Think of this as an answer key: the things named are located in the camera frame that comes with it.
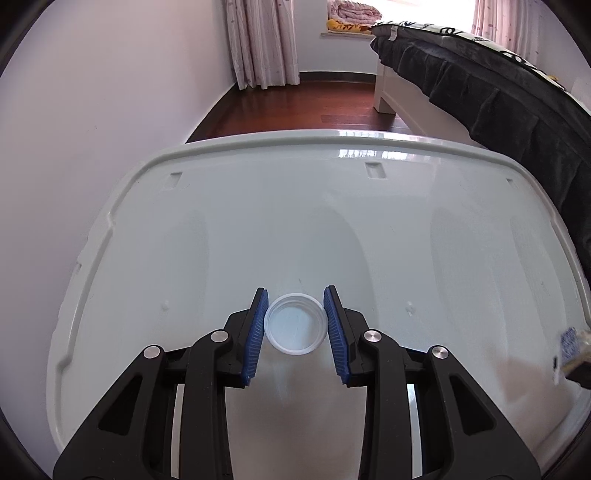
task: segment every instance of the pink patterned curtain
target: pink patterned curtain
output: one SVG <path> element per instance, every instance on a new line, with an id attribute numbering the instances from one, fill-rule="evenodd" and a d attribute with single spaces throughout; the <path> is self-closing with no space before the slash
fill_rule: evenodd
<path id="1" fill-rule="evenodd" d="M 299 84 L 291 0 L 226 0 L 226 17 L 240 90 Z"/>
<path id="2" fill-rule="evenodd" d="M 476 0 L 472 33 L 535 65 L 540 37 L 540 0 Z"/>

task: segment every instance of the white bottle cap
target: white bottle cap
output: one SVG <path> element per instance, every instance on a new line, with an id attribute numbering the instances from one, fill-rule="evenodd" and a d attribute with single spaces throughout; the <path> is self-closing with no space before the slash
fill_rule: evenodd
<path id="1" fill-rule="evenodd" d="M 326 337 L 328 318 L 318 300 L 303 293 L 276 299 L 265 314 L 265 335 L 275 348 L 288 355 L 315 350 Z"/>

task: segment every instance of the window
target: window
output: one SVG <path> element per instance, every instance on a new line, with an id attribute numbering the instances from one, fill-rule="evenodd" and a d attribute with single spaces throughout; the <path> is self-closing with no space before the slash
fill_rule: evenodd
<path id="1" fill-rule="evenodd" d="M 383 21 L 432 23 L 472 31 L 476 0 L 358 0 L 382 12 Z"/>

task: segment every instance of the folded blanket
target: folded blanket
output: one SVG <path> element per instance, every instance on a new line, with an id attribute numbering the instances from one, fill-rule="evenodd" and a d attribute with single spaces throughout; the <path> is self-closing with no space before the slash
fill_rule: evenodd
<path id="1" fill-rule="evenodd" d="M 328 9 L 329 19 L 343 24 L 370 27 L 382 18 L 382 14 L 377 8 L 350 0 L 329 0 Z"/>
<path id="2" fill-rule="evenodd" d="M 352 23 L 338 22 L 334 18 L 329 18 L 326 22 L 326 28 L 333 32 L 365 33 L 371 35 L 371 29 L 367 25 L 356 25 Z"/>

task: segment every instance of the label tag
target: label tag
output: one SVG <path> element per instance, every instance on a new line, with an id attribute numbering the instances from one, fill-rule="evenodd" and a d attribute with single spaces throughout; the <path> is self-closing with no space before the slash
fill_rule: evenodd
<path id="1" fill-rule="evenodd" d="M 398 26 L 392 25 L 392 33 L 390 34 L 390 40 L 394 41 L 398 37 Z"/>
<path id="2" fill-rule="evenodd" d="M 580 354 L 576 330 L 571 327 L 560 335 L 560 356 L 562 365 L 569 363 Z"/>

